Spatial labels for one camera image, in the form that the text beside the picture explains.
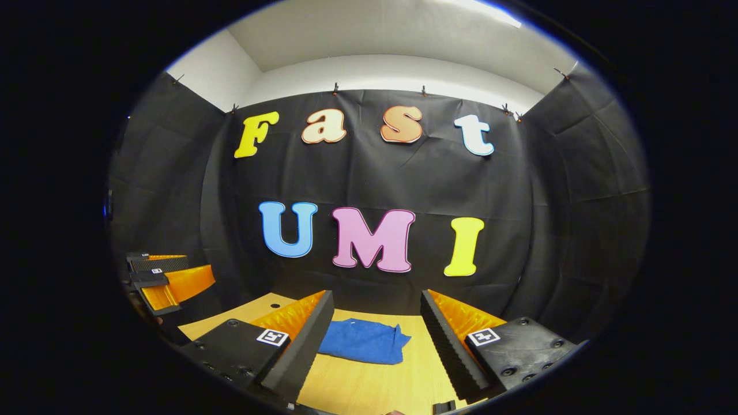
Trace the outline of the black backdrop cloth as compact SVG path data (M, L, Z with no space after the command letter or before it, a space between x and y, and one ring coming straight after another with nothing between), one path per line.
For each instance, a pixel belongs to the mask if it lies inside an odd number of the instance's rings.
M319 91L226 114L163 74L113 153L112 247L210 263L178 324L274 293L417 315L432 289L579 342L637 276L652 197L619 95L582 64L499 103Z

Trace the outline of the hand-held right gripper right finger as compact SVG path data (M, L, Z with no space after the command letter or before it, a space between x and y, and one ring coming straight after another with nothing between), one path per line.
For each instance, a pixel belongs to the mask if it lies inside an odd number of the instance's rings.
M458 399L479 402L529 383L580 347L530 317L503 320L431 289L421 317Z

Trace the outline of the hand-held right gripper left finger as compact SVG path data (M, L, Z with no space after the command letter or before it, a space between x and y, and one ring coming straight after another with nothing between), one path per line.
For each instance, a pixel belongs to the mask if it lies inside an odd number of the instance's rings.
M250 322L229 318L181 352L238 391L295 403L333 315L332 291L322 290Z

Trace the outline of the row of black cloth clips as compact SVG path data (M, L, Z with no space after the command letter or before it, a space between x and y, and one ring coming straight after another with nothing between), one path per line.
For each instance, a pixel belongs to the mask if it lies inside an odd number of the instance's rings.
M251 78L234 74L196 74L194 69L169 71L171 84L187 88L220 111L232 106L243 108L277 98L308 93L342 94L347 91L403 91L419 97L443 96L471 100L511 111L530 111L545 93L538 93L518 82L488 74L480 69L455 65L450 69L420 64L399 69L277 69Z

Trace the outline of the blue corduroy shirt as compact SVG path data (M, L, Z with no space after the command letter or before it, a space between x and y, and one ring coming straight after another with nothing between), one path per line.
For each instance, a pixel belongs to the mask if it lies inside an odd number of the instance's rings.
M399 325L354 318L332 321L318 353L361 363L396 365L403 362L403 348L411 338Z

